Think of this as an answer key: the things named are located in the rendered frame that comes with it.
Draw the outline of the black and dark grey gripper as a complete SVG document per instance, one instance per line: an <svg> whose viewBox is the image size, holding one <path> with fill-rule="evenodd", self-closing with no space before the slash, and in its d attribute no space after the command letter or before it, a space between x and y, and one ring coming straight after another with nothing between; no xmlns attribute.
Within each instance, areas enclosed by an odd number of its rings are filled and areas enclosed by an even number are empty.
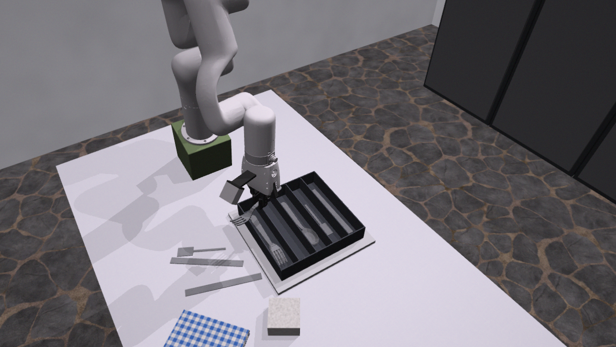
<svg viewBox="0 0 616 347"><path fill-rule="evenodd" d="M242 156L241 174L246 171L256 174L256 177L247 183L252 195L252 205L258 202L258 209L266 207L268 198L276 199L279 195L277 189L281 187L281 174L278 162L270 162L263 166L250 164ZM276 185L277 184L277 185Z"/></svg>

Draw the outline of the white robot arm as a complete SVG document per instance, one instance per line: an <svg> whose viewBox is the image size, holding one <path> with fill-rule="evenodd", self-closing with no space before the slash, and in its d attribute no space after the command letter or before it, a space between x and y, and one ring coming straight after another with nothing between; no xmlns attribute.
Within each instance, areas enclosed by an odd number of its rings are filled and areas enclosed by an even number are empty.
<svg viewBox="0 0 616 347"><path fill-rule="evenodd" d="M161 3L171 42L186 50L171 60L185 121L181 136L190 144L203 146L243 126L246 161L256 166L276 163L274 111L248 92L220 103L216 92L220 77L233 70L238 52L229 14L245 10L250 0L161 0ZM234 180L227 180L219 197L237 205L243 186L255 177L256 174L246 170Z"/></svg>

